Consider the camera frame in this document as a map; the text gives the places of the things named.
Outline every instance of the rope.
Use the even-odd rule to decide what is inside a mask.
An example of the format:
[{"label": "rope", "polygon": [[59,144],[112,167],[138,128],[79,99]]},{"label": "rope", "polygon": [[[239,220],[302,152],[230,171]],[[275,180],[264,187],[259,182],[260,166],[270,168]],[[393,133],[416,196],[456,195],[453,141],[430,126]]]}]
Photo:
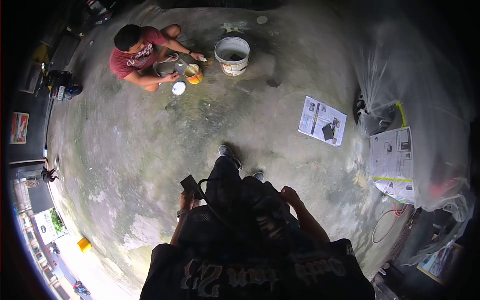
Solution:
[{"label": "rope", "polygon": [[25,186],[26,186],[28,189],[36,188],[39,183],[40,183],[40,182],[39,182],[38,180],[36,180],[36,177],[35,177],[35,179],[29,179],[29,180],[25,181]]},{"label": "rope", "polygon": [[[380,219],[378,219],[377,224],[375,225],[375,228],[373,229],[373,232],[372,232],[372,243],[373,243],[373,244],[378,244],[379,242],[383,241],[383,240],[387,237],[387,235],[392,231],[393,227],[395,226],[396,222],[398,221],[398,218],[400,218],[400,217],[403,215],[403,213],[407,210],[408,204],[405,204],[405,203],[404,203],[404,204],[403,204],[403,207],[402,207],[402,210],[401,210],[401,211],[398,211],[398,209],[397,209],[397,202],[398,202],[397,200],[394,200],[394,202],[393,202],[393,209],[385,212],[385,213],[380,217]],[[390,213],[390,212],[393,212],[393,213],[395,214],[395,216],[396,216],[395,222],[393,222],[393,224],[392,224],[391,228],[388,230],[387,234],[385,234],[385,235],[384,235],[381,239],[379,239],[378,241],[374,241],[374,240],[373,240],[373,235],[375,234],[375,231],[377,230],[377,226],[378,226],[378,224],[380,223],[380,220],[381,220],[386,214],[388,214],[388,213]]]}]

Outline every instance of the license plate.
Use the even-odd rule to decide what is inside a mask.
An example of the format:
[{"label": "license plate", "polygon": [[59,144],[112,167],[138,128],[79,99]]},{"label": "license plate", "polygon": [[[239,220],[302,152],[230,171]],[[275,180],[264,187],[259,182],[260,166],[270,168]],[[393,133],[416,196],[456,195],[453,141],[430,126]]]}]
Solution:
[{"label": "license plate", "polygon": [[59,86],[59,94],[57,95],[57,100],[63,100],[63,93],[65,93],[65,87],[63,85]]}]

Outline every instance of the person's hand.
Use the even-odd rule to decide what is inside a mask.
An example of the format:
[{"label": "person's hand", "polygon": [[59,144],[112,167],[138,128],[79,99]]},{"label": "person's hand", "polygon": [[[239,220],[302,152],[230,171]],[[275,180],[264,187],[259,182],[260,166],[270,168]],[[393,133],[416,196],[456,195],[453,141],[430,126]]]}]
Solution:
[{"label": "person's hand", "polygon": [[180,194],[180,210],[191,210],[193,208],[193,195],[194,191],[191,191],[189,194],[183,191]]},{"label": "person's hand", "polygon": [[297,192],[288,186],[284,186],[282,192],[280,193],[283,200],[287,202],[293,209],[299,208],[303,205],[303,202],[300,200],[300,197],[297,195]]},{"label": "person's hand", "polygon": [[198,52],[192,52],[190,53],[190,55],[195,59],[195,60],[200,60],[199,57],[203,57],[204,55],[202,53],[198,53]]},{"label": "person's hand", "polygon": [[165,76],[165,82],[174,82],[180,77],[179,73],[177,71],[173,72],[172,74],[168,74]]}]

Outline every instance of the paint can lid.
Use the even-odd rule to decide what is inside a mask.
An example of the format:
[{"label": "paint can lid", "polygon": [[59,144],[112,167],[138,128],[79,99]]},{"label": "paint can lid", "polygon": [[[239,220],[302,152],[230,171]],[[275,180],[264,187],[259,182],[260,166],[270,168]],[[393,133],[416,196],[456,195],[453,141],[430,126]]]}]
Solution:
[{"label": "paint can lid", "polygon": [[183,81],[177,81],[172,87],[172,93],[176,96],[179,96],[185,92],[186,86],[185,82]]}]

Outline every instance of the wristwatch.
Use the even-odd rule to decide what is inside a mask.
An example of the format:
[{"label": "wristwatch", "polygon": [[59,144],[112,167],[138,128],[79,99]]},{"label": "wristwatch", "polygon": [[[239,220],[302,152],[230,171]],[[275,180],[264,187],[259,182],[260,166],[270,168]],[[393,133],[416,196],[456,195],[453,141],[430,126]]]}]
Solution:
[{"label": "wristwatch", "polygon": [[182,210],[177,211],[177,218],[180,217],[181,215],[186,214],[189,211],[190,210],[188,210],[188,209],[182,209]]}]

